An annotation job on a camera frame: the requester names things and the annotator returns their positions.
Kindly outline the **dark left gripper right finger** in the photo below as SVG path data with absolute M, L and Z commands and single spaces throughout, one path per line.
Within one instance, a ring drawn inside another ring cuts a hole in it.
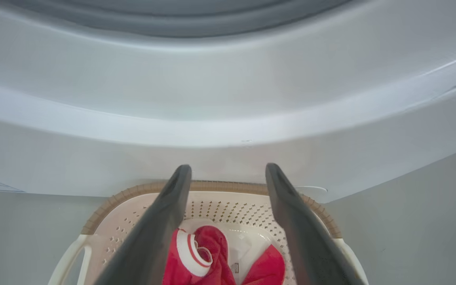
M 284 229 L 299 285 L 361 285 L 355 268 L 275 163 L 266 183 L 276 222 Z

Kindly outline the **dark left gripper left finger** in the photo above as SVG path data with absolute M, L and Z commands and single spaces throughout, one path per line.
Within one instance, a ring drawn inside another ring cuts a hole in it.
M 192 170 L 179 166 L 96 280 L 97 285 L 160 285 L 174 231 L 184 218 Z

